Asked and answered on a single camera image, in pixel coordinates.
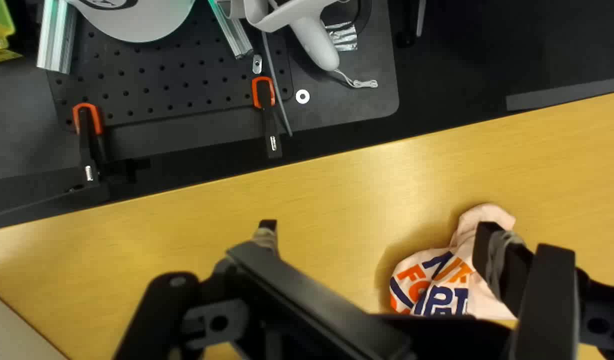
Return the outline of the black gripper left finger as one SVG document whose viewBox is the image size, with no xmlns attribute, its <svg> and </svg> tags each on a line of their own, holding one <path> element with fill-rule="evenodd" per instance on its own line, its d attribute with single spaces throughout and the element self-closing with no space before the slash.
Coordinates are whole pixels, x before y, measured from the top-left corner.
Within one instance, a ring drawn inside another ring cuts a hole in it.
<svg viewBox="0 0 614 360">
<path fill-rule="evenodd" d="M 188 270 L 148 281 L 115 360 L 415 360 L 412 340 L 290 265 L 278 223 L 227 250 L 209 277 Z"/>
</svg>

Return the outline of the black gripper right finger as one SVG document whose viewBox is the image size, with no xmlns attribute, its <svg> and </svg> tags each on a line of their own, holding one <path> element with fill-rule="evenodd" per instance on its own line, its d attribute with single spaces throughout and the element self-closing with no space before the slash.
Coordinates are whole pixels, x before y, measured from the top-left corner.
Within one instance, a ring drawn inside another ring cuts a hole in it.
<svg viewBox="0 0 614 360">
<path fill-rule="evenodd" d="M 578 360 L 580 343 L 614 360 L 614 283 L 593 280 L 573 250 L 531 250 L 511 229 L 482 221 L 473 264 L 517 315 L 506 360 Z"/>
</svg>

